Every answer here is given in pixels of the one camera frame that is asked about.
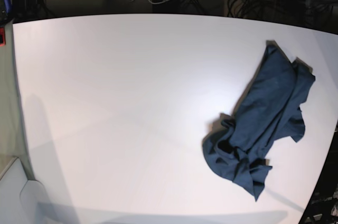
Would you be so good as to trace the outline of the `dark blue t-shirt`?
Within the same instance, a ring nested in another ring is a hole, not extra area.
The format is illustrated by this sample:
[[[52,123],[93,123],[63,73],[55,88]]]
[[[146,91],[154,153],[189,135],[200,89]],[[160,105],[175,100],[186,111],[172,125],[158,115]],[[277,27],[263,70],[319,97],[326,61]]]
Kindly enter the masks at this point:
[[[266,155],[284,137],[299,142],[305,134],[301,104],[315,76],[305,63],[290,61],[280,47],[267,43],[248,92],[221,130],[203,141],[204,159],[213,173],[242,187],[254,199],[272,169]]]

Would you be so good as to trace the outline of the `red clamp at table edge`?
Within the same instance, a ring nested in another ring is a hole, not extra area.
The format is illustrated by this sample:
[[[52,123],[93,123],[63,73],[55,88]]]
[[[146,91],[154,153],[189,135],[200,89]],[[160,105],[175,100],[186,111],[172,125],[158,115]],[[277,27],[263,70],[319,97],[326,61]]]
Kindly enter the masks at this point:
[[[0,46],[6,45],[6,38],[5,38],[5,29],[3,27],[0,28]]]

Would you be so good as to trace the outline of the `blue handled tool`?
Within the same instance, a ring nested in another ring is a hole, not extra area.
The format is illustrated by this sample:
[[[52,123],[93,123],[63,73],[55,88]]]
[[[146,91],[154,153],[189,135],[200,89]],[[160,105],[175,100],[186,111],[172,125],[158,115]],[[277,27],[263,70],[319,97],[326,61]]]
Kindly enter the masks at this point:
[[[5,12],[9,14],[12,11],[12,1],[11,0],[4,0],[5,5]]]

